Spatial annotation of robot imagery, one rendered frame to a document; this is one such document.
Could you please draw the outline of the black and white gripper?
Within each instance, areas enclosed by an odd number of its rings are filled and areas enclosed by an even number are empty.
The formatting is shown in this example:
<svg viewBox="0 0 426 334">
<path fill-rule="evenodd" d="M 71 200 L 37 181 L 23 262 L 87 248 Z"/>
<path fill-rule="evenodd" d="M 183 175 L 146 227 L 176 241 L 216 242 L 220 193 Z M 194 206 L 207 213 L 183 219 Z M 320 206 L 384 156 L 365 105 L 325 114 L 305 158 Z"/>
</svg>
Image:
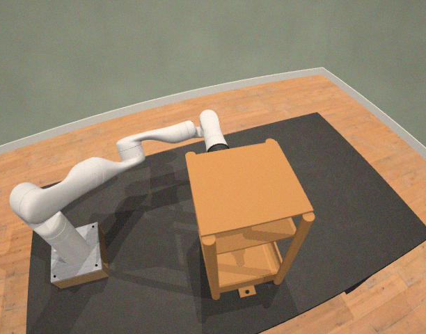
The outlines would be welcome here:
<svg viewBox="0 0 426 334">
<path fill-rule="evenodd" d="M 205 145 L 207 152 L 229 149 L 224 137 L 218 135 L 208 138 Z"/>
</svg>

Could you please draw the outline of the light brown wooden shelving unit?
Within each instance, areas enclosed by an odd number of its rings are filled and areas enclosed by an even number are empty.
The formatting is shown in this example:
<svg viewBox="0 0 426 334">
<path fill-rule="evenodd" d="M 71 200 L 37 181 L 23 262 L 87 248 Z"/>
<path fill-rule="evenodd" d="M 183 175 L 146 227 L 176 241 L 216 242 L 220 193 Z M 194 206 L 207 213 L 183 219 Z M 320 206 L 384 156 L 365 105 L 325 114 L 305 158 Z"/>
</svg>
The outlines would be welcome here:
<svg viewBox="0 0 426 334">
<path fill-rule="evenodd" d="M 281 284 L 315 215 L 277 141 L 185 157 L 212 298 Z M 282 260 L 276 241 L 290 237 Z"/>
</svg>

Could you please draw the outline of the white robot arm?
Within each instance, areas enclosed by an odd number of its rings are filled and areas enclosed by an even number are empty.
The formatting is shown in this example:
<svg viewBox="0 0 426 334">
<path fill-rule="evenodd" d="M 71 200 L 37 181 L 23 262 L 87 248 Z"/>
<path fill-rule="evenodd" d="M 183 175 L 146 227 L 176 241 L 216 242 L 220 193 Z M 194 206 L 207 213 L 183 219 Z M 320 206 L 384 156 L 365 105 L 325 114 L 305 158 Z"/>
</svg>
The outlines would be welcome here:
<svg viewBox="0 0 426 334">
<path fill-rule="evenodd" d="M 223 137 L 214 111 L 204 110 L 199 121 L 200 127 L 188 120 L 122 138 L 116 143 L 121 162 L 91 157 L 75 165 L 62 182 L 47 189 L 30 182 L 18 184 L 11 191 L 10 207 L 62 260 L 79 264 L 88 257 L 90 246 L 60 210 L 112 177 L 141 164 L 145 160 L 141 141 L 181 143 L 191 138 L 204 138 L 206 143 L 211 136 Z"/>
</svg>

